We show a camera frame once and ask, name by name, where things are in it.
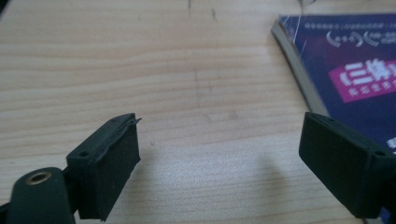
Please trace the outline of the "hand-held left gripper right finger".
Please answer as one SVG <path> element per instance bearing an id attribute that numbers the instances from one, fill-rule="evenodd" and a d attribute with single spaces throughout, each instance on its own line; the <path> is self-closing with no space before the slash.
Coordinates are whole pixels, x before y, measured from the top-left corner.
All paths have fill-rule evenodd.
<path id="1" fill-rule="evenodd" d="M 357 218 L 396 218 L 396 155 L 335 119 L 304 114 L 299 155 Z"/>

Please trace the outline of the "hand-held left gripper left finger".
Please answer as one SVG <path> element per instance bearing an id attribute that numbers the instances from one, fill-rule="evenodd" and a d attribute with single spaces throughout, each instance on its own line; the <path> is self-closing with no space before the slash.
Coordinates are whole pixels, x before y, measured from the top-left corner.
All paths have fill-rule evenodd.
<path id="1" fill-rule="evenodd" d="M 82 219 L 108 218 L 140 162 L 134 113 L 107 121 L 66 156 L 66 179 L 76 188 L 74 208 Z"/>

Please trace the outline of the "purple book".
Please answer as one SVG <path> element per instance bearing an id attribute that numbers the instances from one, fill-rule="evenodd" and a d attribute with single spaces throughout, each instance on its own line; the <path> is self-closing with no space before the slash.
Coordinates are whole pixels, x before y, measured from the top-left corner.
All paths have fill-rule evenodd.
<path id="1" fill-rule="evenodd" d="M 308 112 L 342 122 L 396 155 L 396 13 L 279 17 L 271 32 Z M 396 224 L 382 209 L 369 224 Z"/>

